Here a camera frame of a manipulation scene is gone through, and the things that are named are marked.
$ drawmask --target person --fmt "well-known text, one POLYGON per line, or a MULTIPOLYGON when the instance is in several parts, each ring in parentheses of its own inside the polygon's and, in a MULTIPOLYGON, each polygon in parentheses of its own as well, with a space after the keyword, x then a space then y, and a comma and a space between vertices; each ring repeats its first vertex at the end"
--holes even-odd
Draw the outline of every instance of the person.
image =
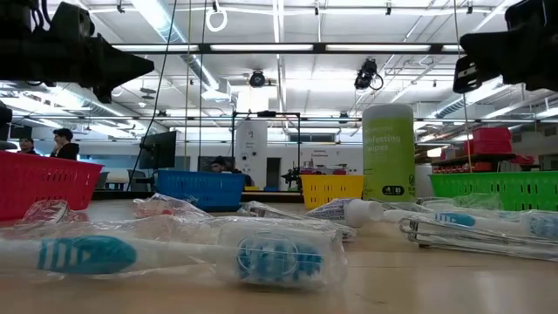
POLYGON ((71 143, 73 133, 70 129, 61 128, 52 131, 56 146, 52 150, 51 157, 62 158, 67 160, 77 160, 79 154, 79 145, 71 143))
MULTIPOLYGON (((211 171, 215 172, 215 173, 222 173, 222 172, 226 172, 227 171, 227 162, 225 161, 225 159, 222 156, 217 156, 212 162, 211 162, 211 171)), ((242 174, 242 171, 234 168, 233 171, 231 171, 233 174, 242 174)), ((244 186, 245 187, 253 187, 254 186, 254 182, 252 181, 252 177, 245 174, 244 175, 244 186)))
POLYGON ((19 139, 19 148, 21 150, 18 153, 37 154, 37 152, 35 152, 35 142, 30 137, 23 137, 19 139))

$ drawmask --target chair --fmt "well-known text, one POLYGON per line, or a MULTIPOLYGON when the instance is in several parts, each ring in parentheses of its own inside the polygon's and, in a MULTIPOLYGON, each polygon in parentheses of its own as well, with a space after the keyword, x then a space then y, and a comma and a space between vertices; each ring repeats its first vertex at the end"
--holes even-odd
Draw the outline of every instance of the chair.
MULTIPOLYGON (((130 169, 128 169, 128 177, 129 176, 132 176, 132 170, 130 169)), ((146 178, 146 174, 138 170, 133 173, 133 178, 130 180, 130 191, 149 192, 149 185, 147 183, 138 183, 134 178, 146 178)))
POLYGON ((97 180, 97 187, 95 189, 105 189, 106 177, 108 177, 108 172, 102 172, 97 180))

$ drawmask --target yellow basket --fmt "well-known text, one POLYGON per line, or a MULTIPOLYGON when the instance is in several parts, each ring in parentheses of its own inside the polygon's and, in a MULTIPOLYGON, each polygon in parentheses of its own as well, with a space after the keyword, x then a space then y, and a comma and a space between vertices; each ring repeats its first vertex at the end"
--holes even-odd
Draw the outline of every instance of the yellow basket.
POLYGON ((364 187, 362 175, 306 174, 303 195, 306 209, 311 210, 336 198, 361 198, 364 187))

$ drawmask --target wooden table surface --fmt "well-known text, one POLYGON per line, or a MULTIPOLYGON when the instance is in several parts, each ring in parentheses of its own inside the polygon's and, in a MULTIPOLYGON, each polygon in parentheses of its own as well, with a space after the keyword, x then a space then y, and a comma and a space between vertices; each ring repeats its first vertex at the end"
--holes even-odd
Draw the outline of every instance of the wooden table surface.
MULTIPOLYGON (((132 218, 126 201, 99 201, 93 220, 132 218)), ((302 204, 276 205, 303 211, 302 204)), ((208 266, 180 276, 118 280, 66 278, 29 283, 0 278, 2 313, 404 313, 558 312, 558 264, 419 249, 395 226, 374 223, 345 245, 342 286, 318 292, 227 285, 208 266)))

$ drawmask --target blue basket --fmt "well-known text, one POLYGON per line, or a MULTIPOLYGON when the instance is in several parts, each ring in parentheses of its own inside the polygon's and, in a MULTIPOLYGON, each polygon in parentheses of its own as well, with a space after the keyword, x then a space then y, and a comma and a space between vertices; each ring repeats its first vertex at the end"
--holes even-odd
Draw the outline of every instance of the blue basket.
POLYGON ((160 193, 181 200, 194 197, 198 199, 195 206, 201 209, 238 209, 244 174, 160 170, 157 188, 160 193))

